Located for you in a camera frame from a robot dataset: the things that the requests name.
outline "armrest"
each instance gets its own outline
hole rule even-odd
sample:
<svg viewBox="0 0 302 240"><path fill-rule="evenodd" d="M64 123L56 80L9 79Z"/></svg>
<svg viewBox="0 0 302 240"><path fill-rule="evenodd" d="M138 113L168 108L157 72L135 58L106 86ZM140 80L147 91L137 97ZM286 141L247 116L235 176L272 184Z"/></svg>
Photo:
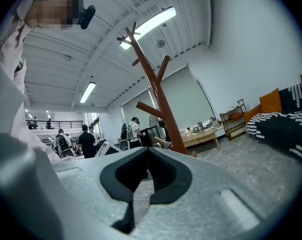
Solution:
<svg viewBox="0 0 302 240"><path fill-rule="evenodd" d="M248 112L244 114L244 121L245 123L248 123L252 117L254 117L256 114L261 113L261 105L257 105L256 107L252 108Z"/></svg>

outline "gray floor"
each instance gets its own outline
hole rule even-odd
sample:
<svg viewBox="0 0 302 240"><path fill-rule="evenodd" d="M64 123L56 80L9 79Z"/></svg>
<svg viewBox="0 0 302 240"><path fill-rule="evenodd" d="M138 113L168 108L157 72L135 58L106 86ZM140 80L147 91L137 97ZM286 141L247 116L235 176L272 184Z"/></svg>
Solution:
<svg viewBox="0 0 302 240"><path fill-rule="evenodd" d="M209 161L234 174L249 187L260 191L272 204L280 205L293 198L302 183L302 161L295 154L283 153L247 133L233 140L219 140L221 150L213 142L188 150L197 152L197 159ZM134 193L134 200L145 200L153 191L152 181L143 181ZM148 212L143 201L133 204L136 224Z"/></svg>

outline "couch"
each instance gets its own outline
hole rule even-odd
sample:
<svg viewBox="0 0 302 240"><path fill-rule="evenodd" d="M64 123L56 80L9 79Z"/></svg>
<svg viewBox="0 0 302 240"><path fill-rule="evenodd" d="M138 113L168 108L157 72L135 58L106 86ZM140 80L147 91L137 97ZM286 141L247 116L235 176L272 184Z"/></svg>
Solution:
<svg viewBox="0 0 302 240"><path fill-rule="evenodd" d="M275 111L272 106L265 111L264 96L259 105L244 114L246 131L302 158L302 85L277 90L267 94L276 97L271 104L279 104Z"/></svg>

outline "linear light fixture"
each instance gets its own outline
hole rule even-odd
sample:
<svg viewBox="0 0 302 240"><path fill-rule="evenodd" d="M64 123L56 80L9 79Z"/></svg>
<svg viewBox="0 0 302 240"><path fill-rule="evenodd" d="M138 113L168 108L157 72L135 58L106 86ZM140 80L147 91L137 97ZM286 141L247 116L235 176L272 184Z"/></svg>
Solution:
<svg viewBox="0 0 302 240"><path fill-rule="evenodd" d="M136 32L140 34L135 34L135 39L138 41L146 33L150 32L155 27L161 25L163 22L166 22L167 20L173 18L176 15L177 11L176 8L174 8L173 6L170 6L169 8L160 11L136 29ZM128 36L125 38L125 40L130 42L130 38ZM125 42L121 42L120 46L125 50L131 47L130 44L127 44Z"/></svg>
<svg viewBox="0 0 302 240"><path fill-rule="evenodd" d="M81 100L80 103L85 103L87 98L89 97L89 95L91 94L91 92L93 91L93 89L96 87L96 83L95 82L89 82L89 85L87 86Z"/></svg>

